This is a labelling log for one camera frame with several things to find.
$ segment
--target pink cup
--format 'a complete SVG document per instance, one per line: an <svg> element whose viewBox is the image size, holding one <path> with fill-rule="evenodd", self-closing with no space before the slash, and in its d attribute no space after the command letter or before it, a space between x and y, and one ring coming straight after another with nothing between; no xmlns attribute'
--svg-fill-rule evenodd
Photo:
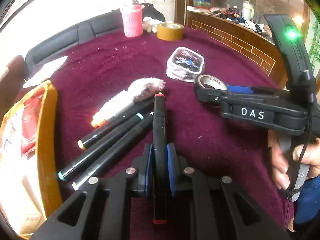
<svg viewBox="0 0 320 240"><path fill-rule="evenodd" d="M120 9L122 13L124 35L128 38L142 35L142 9L144 5L124 6Z"/></svg>

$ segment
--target hand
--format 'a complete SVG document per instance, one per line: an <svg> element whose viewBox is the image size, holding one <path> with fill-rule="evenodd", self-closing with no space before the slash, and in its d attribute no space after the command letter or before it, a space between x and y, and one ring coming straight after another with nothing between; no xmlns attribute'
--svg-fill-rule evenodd
<svg viewBox="0 0 320 240"><path fill-rule="evenodd" d="M278 143L278 137L275 131L268 131L268 146L271 148L272 178L278 189L287 189L290 184L286 174L289 164L284 158ZM303 145L297 146L293 151L293 160L299 160ZM320 175L320 139L315 143L309 143L306 152L303 155L302 163L310 164L307 179L315 178Z"/></svg>

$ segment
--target red package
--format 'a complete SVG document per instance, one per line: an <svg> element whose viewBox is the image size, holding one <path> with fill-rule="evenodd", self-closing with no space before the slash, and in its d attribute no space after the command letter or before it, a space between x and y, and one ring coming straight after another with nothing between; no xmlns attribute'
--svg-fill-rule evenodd
<svg viewBox="0 0 320 240"><path fill-rule="evenodd" d="M34 95L24 102L22 114L22 141L21 156L28 156L36 149L37 126L41 101L45 90L39 89Z"/></svg>

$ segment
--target fingernail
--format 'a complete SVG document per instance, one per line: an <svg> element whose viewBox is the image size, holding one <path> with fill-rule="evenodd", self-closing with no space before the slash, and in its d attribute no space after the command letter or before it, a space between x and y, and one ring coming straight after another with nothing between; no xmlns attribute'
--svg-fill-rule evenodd
<svg viewBox="0 0 320 240"><path fill-rule="evenodd" d="M281 175L281 186L283 189L287 189L290 185L289 177L286 174Z"/></svg>
<svg viewBox="0 0 320 240"><path fill-rule="evenodd" d="M302 147L303 146L298 146L294 149L293 151L293 155L292 155L292 159L295 160L295 161L298 161L299 160L299 157L300 157L300 154L301 154L301 151L302 151Z"/></svg>
<svg viewBox="0 0 320 240"><path fill-rule="evenodd" d="M268 140L268 147L269 148L271 148L271 147L273 147L274 146L274 143L273 143L273 141L271 141L271 140Z"/></svg>
<svg viewBox="0 0 320 240"><path fill-rule="evenodd" d="M286 166L284 166L283 164L281 164L280 165L280 171L282 172L282 173L286 173L287 172L287 170L288 170L288 168L286 167Z"/></svg>

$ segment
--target blue foam pad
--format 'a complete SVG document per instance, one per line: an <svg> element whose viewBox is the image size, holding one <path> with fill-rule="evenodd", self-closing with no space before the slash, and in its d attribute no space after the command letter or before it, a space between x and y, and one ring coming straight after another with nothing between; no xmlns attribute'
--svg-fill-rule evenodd
<svg viewBox="0 0 320 240"><path fill-rule="evenodd" d="M242 86L231 86L227 85L228 91L242 93L242 94L253 94L253 91L249 87Z"/></svg>
<svg viewBox="0 0 320 240"><path fill-rule="evenodd" d="M175 197L176 195L176 182L174 179L174 167L172 162L172 156L170 151L170 146L167 144L167 153L168 153L168 173L169 173L169 183L170 183L170 190L172 193L172 196Z"/></svg>
<svg viewBox="0 0 320 240"><path fill-rule="evenodd" d="M151 156L152 156L152 144L150 145L149 148L149 154L148 154L148 161L147 161L147 167L146 167L146 174L144 176L145 182L144 182L144 193L146 196L148 196L149 192L149 176L150 176L150 171L151 171Z"/></svg>

